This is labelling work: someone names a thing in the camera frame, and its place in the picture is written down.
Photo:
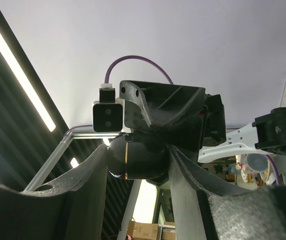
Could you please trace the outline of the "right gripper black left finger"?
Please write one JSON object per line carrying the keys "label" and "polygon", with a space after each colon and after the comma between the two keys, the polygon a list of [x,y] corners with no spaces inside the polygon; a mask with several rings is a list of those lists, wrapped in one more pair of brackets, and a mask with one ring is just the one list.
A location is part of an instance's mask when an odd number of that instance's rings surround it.
{"label": "right gripper black left finger", "polygon": [[34,191],[0,185],[0,240],[99,240],[108,168],[101,144],[78,167]]}

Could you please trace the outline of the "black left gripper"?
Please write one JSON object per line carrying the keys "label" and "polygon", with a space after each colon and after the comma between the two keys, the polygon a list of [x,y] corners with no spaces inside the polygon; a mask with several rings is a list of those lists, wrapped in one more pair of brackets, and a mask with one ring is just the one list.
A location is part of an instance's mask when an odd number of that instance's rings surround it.
{"label": "black left gripper", "polygon": [[227,140],[220,94],[206,94],[204,87],[134,80],[122,80],[119,88],[127,128],[191,152]]}

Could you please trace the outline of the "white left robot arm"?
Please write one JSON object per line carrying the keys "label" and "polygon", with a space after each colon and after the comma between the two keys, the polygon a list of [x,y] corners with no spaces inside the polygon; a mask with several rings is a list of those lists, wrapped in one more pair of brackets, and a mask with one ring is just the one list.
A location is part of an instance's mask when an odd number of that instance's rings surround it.
{"label": "white left robot arm", "polygon": [[221,96],[203,87],[123,80],[119,88],[127,128],[196,153],[200,163],[244,154],[286,156],[286,107],[227,132]]}

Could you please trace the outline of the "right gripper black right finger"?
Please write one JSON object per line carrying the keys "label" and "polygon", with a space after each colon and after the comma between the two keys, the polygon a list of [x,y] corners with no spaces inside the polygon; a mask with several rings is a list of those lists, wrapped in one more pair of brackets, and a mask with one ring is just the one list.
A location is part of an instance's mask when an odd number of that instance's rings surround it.
{"label": "right gripper black right finger", "polygon": [[286,186],[248,190],[169,148],[168,171],[180,240],[286,240]]}

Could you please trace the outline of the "black case with gold line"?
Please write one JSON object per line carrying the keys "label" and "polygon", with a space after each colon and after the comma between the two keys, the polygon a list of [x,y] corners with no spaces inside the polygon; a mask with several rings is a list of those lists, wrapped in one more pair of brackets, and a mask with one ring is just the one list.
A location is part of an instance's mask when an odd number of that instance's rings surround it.
{"label": "black case with gold line", "polygon": [[111,175],[125,180],[146,180],[157,187],[169,180],[170,157],[166,143],[145,133],[121,133],[107,148]]}

